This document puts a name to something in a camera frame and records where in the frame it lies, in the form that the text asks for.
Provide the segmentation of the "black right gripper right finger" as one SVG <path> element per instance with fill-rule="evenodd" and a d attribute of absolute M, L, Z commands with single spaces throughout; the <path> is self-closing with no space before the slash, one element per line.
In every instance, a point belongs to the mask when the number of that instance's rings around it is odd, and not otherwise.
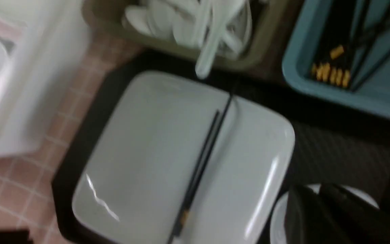
<path fill-rule="evenodd" d="M 337 184 L 322 184 L 319 196 L 357 244 L 390 244 L 390 215 Z"/>

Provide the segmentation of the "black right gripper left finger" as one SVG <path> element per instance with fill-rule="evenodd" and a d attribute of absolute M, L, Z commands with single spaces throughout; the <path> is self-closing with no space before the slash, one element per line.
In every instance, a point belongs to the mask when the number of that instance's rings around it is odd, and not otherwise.
<path fill-rule="evenodd" d="M 288 244 L 353 244 L 310 188 L 291 187 L 284 221 Z"/>

